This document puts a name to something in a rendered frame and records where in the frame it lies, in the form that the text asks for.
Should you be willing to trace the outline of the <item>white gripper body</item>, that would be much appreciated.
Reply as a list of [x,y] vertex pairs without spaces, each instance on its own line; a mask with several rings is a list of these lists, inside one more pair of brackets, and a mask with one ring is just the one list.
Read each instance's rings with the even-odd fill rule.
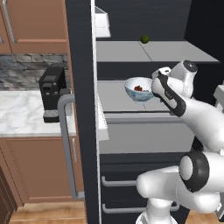
[[152,79],[156,79],[160,74],[169,76],[171,69],[168,66],[161,67],[158,70],[154,71],[151,75]]

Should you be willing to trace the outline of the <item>black coffee machine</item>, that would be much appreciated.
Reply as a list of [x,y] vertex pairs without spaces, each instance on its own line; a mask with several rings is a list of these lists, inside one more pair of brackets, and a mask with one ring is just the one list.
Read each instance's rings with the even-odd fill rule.
[[58,123],[58,100],[62,95],[71,93],[67,87],[65,66],[63,63],[50,65],[40,77],[39,90],[42,97],[45,123]]

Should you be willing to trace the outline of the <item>brown base cupboard door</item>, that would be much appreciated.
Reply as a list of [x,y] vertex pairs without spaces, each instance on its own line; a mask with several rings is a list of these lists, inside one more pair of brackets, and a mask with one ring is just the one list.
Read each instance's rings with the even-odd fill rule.
[[81,162],[73,163],[74,198],[60,137],[0,137],[0,150],[22,204],[84,200]]

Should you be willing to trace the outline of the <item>dark fridge door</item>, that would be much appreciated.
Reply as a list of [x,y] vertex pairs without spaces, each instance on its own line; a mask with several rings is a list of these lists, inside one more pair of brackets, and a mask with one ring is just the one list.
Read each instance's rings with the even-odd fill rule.
[[87,224],[100,224],[91,0],[66,0]]

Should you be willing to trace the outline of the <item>brown wall cupboard door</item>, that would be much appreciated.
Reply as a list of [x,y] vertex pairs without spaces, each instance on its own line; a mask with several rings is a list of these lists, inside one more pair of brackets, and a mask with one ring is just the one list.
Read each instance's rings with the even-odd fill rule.
[[0,54],[67,53],[65,0],[7,0],[12,43],[0,0]]

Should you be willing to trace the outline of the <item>dark freezer drawer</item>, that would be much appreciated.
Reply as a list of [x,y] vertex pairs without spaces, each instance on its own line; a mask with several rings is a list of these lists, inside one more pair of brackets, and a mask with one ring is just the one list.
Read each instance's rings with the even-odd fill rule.
[[[101,224],[136,224],[140,213],[104,213],[102,211],[102,204],[106,204],[106,208],[146,208],[147,199],[111,199],[101,203]],[[171,211],[171,216],[178,224],[185,224],[189,212],[189,209],[179,206],[178,211]]]
[[[106,181],[136,180],[137,176],[156,169],[178,165],[184,152],[101,154],[101,177]],[[101,193],[108,199],[139,198],[133,186],[105,186]]]

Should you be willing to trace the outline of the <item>white and blue bowl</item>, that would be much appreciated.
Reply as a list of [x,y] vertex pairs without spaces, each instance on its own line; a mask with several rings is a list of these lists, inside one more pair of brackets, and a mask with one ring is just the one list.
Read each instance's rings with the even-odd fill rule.
[[[124,82],[127,95],[136,102],[146,102],[153,97],[151,92],[152,79],[146,77],[129,78]],[[141,86],[143,91],[135,91],[135,86]]]

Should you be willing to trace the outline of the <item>grey fridge shelf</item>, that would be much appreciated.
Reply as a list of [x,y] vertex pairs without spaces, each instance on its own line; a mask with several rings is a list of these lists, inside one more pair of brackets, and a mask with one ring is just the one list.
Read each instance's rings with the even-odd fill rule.
[[98,62],[218,62],[187,41],[97,41]]
[[139,112],[170,113],[171,111],[157,97],[146,102],[133,101],[126,93],[123,80],[99,80],[98,95],[105,113]]

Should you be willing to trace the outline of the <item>white fridge door bin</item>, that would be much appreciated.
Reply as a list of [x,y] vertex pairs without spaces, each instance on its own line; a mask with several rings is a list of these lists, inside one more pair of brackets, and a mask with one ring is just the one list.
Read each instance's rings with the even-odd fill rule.
[[97,38],[110,38],[109,15],[99,7],[95,7],[95,28]]
[[106,141],[109,140],[108,125],[103,113],[100,97],[97,97],[97,100],[98,100],[98,136],[100,141]]

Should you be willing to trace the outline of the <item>dark fridge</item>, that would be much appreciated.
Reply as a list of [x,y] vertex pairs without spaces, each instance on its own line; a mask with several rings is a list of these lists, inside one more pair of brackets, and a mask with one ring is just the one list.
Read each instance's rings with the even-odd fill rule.
[[[218,62],[194,62],[198,72],[193,81],[193,98],[211,105],[217,103],[214,92],[224,82],[224,0],[95,0],[108,13],[111,37],[98,41],[187,41],[208,53]],[[98,81],[126,81],[134,77],[151,77],[160,67],[175,67],[176,62],[98,62]],[[148,114],[108,112],[113,114]],[[204,145],[194,136],[193,149]],[[140,200],[139,198],[108,200]]]

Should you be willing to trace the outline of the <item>dark brown cupboard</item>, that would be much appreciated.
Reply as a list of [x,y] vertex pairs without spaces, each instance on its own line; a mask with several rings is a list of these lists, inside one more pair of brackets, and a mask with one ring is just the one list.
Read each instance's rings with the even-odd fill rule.
[[12,214],[17,209],[18,205],[0,167],[0,224],[9,224]]

